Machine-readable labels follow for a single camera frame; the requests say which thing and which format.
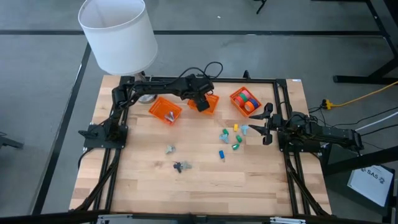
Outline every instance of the black electrical wire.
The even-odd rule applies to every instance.
[[[282,105],[282,103],[286,103],[286,101],[280,102],[280,103],[279,103],[279,106]],[[289,108],[290,108],[291,111],[293,111],[293,108],[292,108],[292,105],[291,105],[291,104],[289,104]]]
[[[365,133],[365,134],[361,134],[361,136],[366,136],[368,134],[373,134],[373,133],[376,133],[378,131],[381,131],[381,130],[384,130],[384,129],[387,129],[387,128],[393,128],[393,127],[396,127],[396,126],[398,126],[398,124],[389,125],[389,126],[386,126],[386,127],[383,127],[383,128],[379,128],[377,130],[374,130],[374,131],[371,131],[371,132],[368,132],[368,133]]]
[[[81,160],[83,159],[83,157],[89,153],[91,150],[93,150],[93,148],[88,148],[80,157],[79,157],[79,161],[77,162],[77,169],[80,169],[80,163]]]
[[[321,111],[321,115],[322,115],[322,118],[323,118],[323,124],[325,124],[325,127],[326,127],[326,119],[325,119],[325,116],[323,115],[322,109],[321,109],[320,111]]]
[[[204,69],[204,71],[203,71],[204,74],[206,74],[207,68],[208,68],[210,65],[212,65],[212,64],[218,64],[218,65],[221,66],[220,72],[218,72],[218,74],[217,74],[215,77],[212,77],[211,75],[208,75],[209,77],[211,77],[211,78],[213,78],[213,79],[216,79],[216,78],[219,77],[219,75],[221,74],[221,72],[223,72],[224,66],[223,66],[223,64],[220,63],[220,62],[210,62],[210,63],[208,63],[208,64],[206,65],[206,67],[205,67],[205,69]]]
[[[372,116],[368,116],[368,117],[366,117],[366,118],[362,118],[362,119],[360,119],[359,121],[357,121],[357,122],[355,122],[355,123],[335,124],[335,125],[333,125],[333,127],[339,126],[339,125],[354,125],[354,124],[358,124],[358,123],[361,122],[361,121],[364,121],[364,120],[369,119],[369,118],[373,118],[373,117],[378,116],[378,115],[380,115],[380,114],[387,113],[387,112],[392,111],[392,110],[395,110],[395,109],[397,109],[397,108],[398,108],[398,106],[396,106],[396,107],[394,107],[394,108],[391,108],[391,109],[388,109],[388,110],[385,110],[385,111],[380,112],[380,113],[378,113],[378,114],[375,114],[375,115],[372,115]]]
[[[362,141],[362,143],[368,144],[368,145],[373,146],[373,147],[376,147],[376,148],[378,148],[378,149],[385,150],[385,149],[383,149],[383,148],[381,148],[381,147],[379,147],[379,146],[375,146],[374,144],[371,144],[371,143],[368,143],[368,142],[365,142],[365,141]]]

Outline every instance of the green block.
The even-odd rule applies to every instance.
[[[239,148],[239,144],[235,144],[235,145],[232,146],[233,150],[237,150],[238,148]]]
[[[242,138],[238,134],[236,135],[236,140],[238,140],[239,143],[242,142]]]

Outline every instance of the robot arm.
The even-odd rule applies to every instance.
[[[210,107],[205,95],[213,89],[213,82],[209,77],[197,78],[194,74],[178,77],[171,82],[125,83],[112,90],[111,116],[100,125],[91,125],[87,131],[79,131],[79,133],[86,138],[85,147],[123,146],[127,134],[127,130],[123,130],[127,127],[119,125],[119,121],[124,111],[134,105],[141,96],[173,94],[181,97],[181,100],[194,100],[198,111],[203,111]]]
[[[263,144],[272,143],[271,131],[278,131],[285,142],[293,140],[300,141],[305,147],[306,144],[318,144],[327,142],[338,144],[343,148],[353,151],[363,149],[361,135],[352,129],[328,128],[320,126],[316,121],[307,115],[293,112],[288,120],[284,120],[281,115],[274,114],[271,117],[272,103],[267,103],[263,114],[251,116],[252,119],[266,119],[264,127],[249,125],[264,137]]]

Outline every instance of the orange container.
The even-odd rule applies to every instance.
[[[173,111],[174,114],[174,122],[167,120],[164,116],[169,114],[170,111]],[[163,122],[169,125],[173,125],[177,118],[180,116],[182,109],[181,107],[175,105],[174,103],[166,100],[163,97],[158,97],[156,102],[149,109],[149,112],[153,114],[155,117],[161,119]]]
[[[210,107],[205,109],[201,113],[209,114],[209,115],[214,114],[214,110],[216,109],[219,98],[220,97],[216,96],[216,95],[206,94],[206,100],[207,100],[207,102],[209,102]],[[191,108],[193,110],[198,110],[197,104],[193,100],[188,100],[188,106],[189,106],[189,108]]]
[[[255,99],[255,100],[257,101],[257,103],[259,104],[259,106],[258,106],[256,109],[254,109],[253,111],[251,111],[251,112],[246,111],[244,108],[240,107],[237,103],[235,103],[235,98],[236,98],[237,96],[239,96],[239,94],[240,94],[242,91],[244,91],[244,90],[246,90],[246,91],[250,94],[251,98],[252,98],[252,99]],[[232,103],[233,105],[235,105],[235,107],[236,107],[236,108],[241,112],[241,114],[242,114],[243,116],[245,116],[245,117],[251,116],[258,108],[260,108],[260,107],[262,106],[261,102],[260,102],[260,101],[259,101],[259,100],[258,100],[246,87],[244,87],[244,86],[242,86],[242,88],[236,90],[236,92],[232,93],[232,94],[229,96],[229,98],[231,99],[231,103]]]

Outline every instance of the gray concrete floor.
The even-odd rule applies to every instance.
[[[80,29],[77,12],[82,3],[82,0],[0,0],[0,29]],[[146,0],[146,3],[156,30],[377,29],[363,3],[268,0],[259,15],[255,14],[259,3],[249,0]],[[398,29],[386,7],[382,1],[373,3],[396,42]],[[324,98],[340,103],[381,88],[336,84],[331,78],[368,75],[392,57],[385,41],[378,38],[228,35],[156,38],[159,56],[146,71],[149,75],[176,76],[187,67],[204,67],[217,60],[224,64],[222,77],[240,77],[247,69],[252,77],[302,79],[308,107],[318,106]],[[25,142],[23,150],[4,147],[0,151],[0,217],[30,212],[85,44],[83,36],[0,36],[0,131]],[[45,213],[68,209],[83,144],[77,131],[86,129],[90,122],[103,74],[92,55],[46,199]],[[392,87],[352,105],[326,111],[326,121],[349,123],[392,108],[397,105],[397,95],[398,89]],[[379,127],[397,121],[392,119]],[[364,140],[379,147],[395,146],[398,141],[394,139],[394,131],[381,131]],[[376,150],[366,146],[365,152]],[[380,215],[333,191],[328,193],[335,215],[380,221]]]

